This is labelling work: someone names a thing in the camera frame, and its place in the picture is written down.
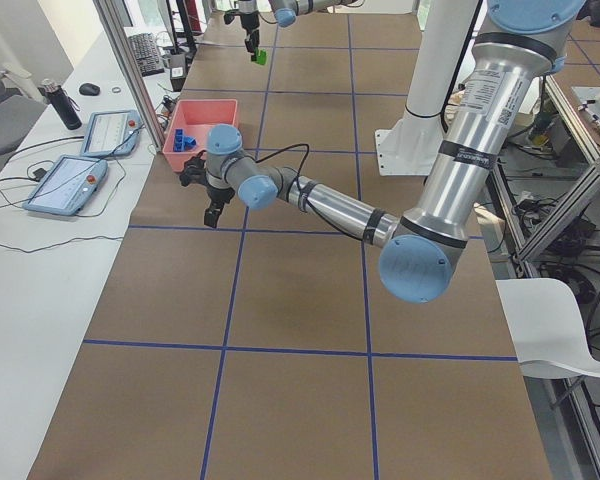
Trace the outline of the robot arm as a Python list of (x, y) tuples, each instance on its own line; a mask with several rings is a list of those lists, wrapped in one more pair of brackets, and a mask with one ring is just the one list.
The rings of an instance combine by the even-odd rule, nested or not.
[(476, 37), (475, 60), (449, 130), (427, 175), (376, 182), (381, 197), (405, 201), (398, 215), (354, 199), (303, 175), (274, 166), (243, 147), (239, 130), (214, 126), (205, 149), (180, 175), (183, 185), (203, 186), (204, 214), (215, 227), (233, 199), (251, 210), (277, 200), (357, 241), (380, 249), (384, 288), (410, 303), (426, 303), (448, 288), (467, 245), (467, 221), (514, 124), (533, 80), (564, 63), (565, 44), (581, 10), (578, 1), (491, 1)]
[[(337, 0), (271, 0), (268, 2), (274, 15), (275, 24), (280, 27), (292, 25), (299, 16), (314, 13), (333, 6), (350, 7), (356, 1)], [(235, 18), (245, 32), (244, 44), (251, 60), (256, 61), (263, 53), (260, 49), (260, 11), (256, 0), (235, 1), (236, 7), (223, 14), (223, 21), (230, 25)]]

